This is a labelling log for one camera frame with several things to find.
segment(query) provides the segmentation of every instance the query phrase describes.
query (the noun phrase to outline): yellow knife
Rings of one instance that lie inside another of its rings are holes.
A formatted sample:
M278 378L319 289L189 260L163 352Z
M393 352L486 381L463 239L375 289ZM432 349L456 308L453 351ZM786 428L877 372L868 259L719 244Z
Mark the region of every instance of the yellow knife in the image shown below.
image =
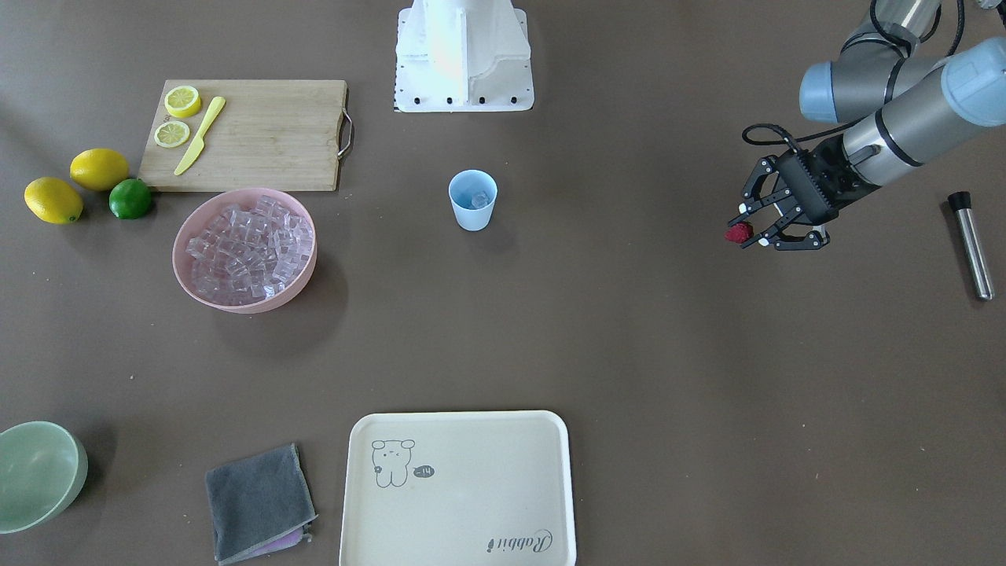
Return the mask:
M209 108L206 109L206 115L202 117L202 124L199 124L199 129L196 130L195 136L192 137L192 141L189 142L188 149L185 150L185 155L182 155L182 160L175 167L175 174L180 175L185 172L186 169L195 163L195 160L199 157L202 152L202 148L206 147L206 143L202 141L202 137L206 135L206 130L209 129L209 125L216 120L216 117L223 110L223 104L227 102L223 97L213 97L213 100L209 103Z

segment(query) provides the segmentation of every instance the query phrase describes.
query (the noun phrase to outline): cup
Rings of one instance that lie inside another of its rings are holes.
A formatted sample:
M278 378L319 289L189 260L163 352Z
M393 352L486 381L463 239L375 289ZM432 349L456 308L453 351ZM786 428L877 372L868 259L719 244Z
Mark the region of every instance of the cup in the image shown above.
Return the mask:
M497 193L496 181L489 173L476 169L462 171L451 179L447 192L461 227L469 231L486 227L493 215Z

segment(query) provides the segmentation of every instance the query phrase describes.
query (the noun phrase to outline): black cap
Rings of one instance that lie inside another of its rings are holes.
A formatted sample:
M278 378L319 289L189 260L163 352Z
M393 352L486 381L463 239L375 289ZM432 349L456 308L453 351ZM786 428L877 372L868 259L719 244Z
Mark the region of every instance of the black cap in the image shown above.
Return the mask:
M962 210L964 208L971 207L971 193L967 190L962 190L961 192L955 192L947 197L947 201L950 202L950 207L954 208L954 211Z

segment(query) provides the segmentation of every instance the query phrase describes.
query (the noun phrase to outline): red raspberry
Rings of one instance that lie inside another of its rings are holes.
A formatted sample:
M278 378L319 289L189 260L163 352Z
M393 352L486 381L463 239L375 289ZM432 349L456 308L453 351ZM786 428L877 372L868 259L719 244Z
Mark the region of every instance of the red raspberry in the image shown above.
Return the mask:
M728 241L733 241L734 243L743 243L754 234L754 228L751 224L746 221L737 222L730 226L723 234Z

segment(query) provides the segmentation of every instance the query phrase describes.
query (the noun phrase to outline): blue joint cap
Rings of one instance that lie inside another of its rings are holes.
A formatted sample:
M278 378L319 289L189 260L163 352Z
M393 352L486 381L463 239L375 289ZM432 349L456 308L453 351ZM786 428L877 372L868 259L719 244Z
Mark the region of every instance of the blue joint cap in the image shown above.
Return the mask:
M815 122L838 124L835 91L831 86L831 61L811 65L800 83L800 112Z
M992 37L951 57L940 76L947 103L978 126L1006 124L1006 37Z

